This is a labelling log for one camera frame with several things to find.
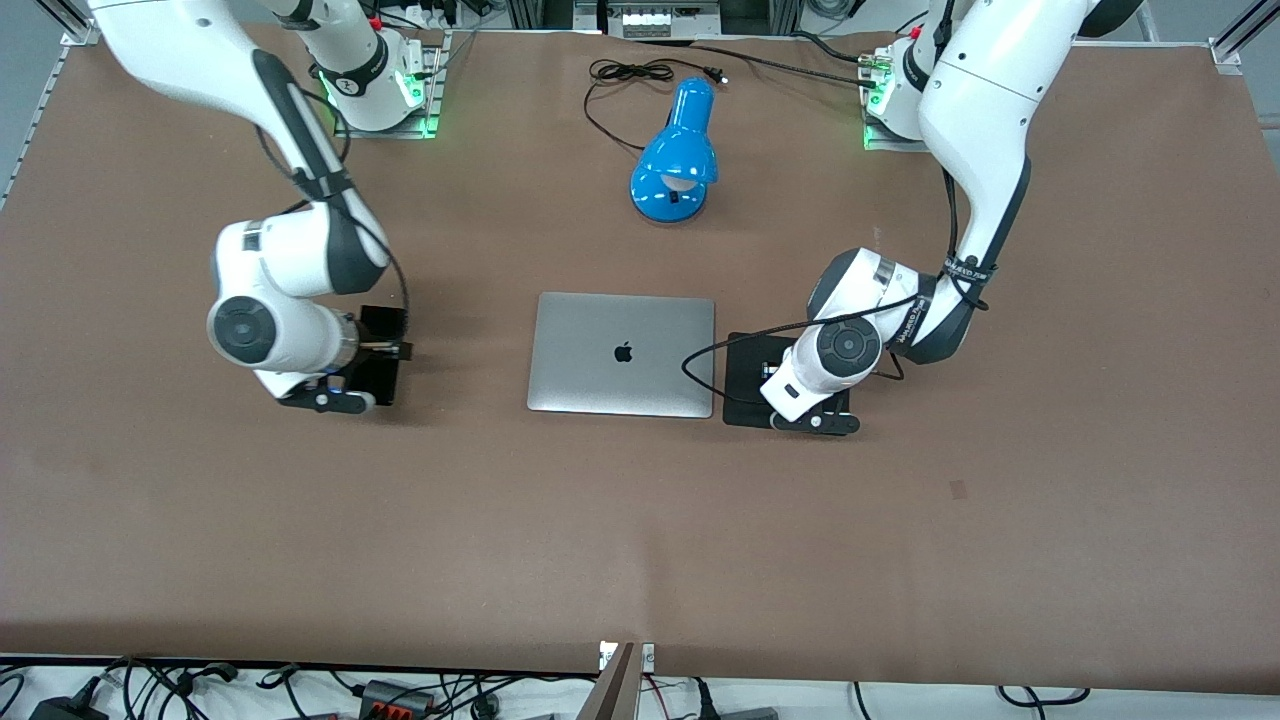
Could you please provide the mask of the black smartphone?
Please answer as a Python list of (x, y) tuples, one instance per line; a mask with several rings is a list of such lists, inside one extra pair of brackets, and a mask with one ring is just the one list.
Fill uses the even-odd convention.
[[(358, 324), (362, 340), (407, 341), (408, 313), (402, 307), (364, 305), (360, 309)], [(355, 370), (355, 388), (369, 392), (379, 406), (390, 406), (396, 401), (399, 365), (411, 360), (388, 361), (369, 359), (361, 361)]]

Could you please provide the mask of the black mouse pad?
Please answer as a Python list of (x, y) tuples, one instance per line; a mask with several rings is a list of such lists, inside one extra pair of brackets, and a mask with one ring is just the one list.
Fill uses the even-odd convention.
[[(777, 336), (749, 338), (745, 333), (731, 333), (730, 345), (724, 347), (724, 388), (721, 418), (731, 427), (751, 427), (769, 429), (771, 414), (776, 410), (764, 400), (760, 388), (767, 378), (767, 365), (782, 361), (785, 350), (794, 340)], [(820, 404), (844, 406), (850, 411), (850, 392), (842, 391)]]

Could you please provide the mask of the silver closed laptop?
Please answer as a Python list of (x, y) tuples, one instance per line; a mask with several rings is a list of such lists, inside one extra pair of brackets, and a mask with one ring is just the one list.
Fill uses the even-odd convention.
[(534, 411), (705, 419), (716, 342), (709, 299), (544, 292), (526, 405)]

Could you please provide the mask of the blue desk lamp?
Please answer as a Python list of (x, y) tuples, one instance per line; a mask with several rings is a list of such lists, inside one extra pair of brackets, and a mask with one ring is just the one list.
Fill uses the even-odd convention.
[(641, 151), (630, 177), (631, 202), (648, 220), (687, 222), (705, 206), (710, 186), (719, 179), (709, 137), (714, 101), (716, 90), (701, 77), (676, 87), (666, 126)]

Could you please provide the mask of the grey connector box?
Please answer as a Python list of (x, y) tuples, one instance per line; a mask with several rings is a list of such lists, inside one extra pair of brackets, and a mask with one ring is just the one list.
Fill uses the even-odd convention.
[(362, 684), (358, 720), (428, 720), (435, 707), (429, 691), (370, 680)]

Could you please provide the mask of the white power strip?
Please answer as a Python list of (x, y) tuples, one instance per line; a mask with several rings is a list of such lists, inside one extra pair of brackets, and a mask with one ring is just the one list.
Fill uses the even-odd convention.
[(695, 40), (721, 35), (718, 0), (609, 0), (609, 33), (627, 40)]

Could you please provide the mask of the black power adapter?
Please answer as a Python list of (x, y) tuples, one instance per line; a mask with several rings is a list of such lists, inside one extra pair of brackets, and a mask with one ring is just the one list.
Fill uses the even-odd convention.
[(40, 701), (28, 720), (110, 720), (110, 717), (96, 710), (90, 701), (52, 697)]

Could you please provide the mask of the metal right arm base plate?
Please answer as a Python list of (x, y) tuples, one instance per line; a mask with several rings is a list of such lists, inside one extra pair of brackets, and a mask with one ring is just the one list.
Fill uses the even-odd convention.
[(445, 90), (451, 36), (425, 45), (397, 29), (378, 31), (385, 51), (366, 69), (321, 70), (340, 118), (334, 132), (360, 138), (435, 138)]

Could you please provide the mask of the aluminium frame rail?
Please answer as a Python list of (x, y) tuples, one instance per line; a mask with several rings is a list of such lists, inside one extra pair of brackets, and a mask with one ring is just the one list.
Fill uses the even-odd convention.
[(70, 49), (97, 41), (87, 0), (0, 0), (0, 211)]
[(1210, 54), (1222, 76), (1240, 76), (1243, 49), (1280, 18), (1280, 0), (1251, 0), (1217, 36), (1210, 38)]

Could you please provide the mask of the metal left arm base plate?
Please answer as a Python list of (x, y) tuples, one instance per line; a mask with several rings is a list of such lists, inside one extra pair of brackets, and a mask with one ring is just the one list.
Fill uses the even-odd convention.
[(918, 138), (908, 138), (892, 132), (878, 117), (863, 110), (863, 147), (867, 151), (928, 152)]

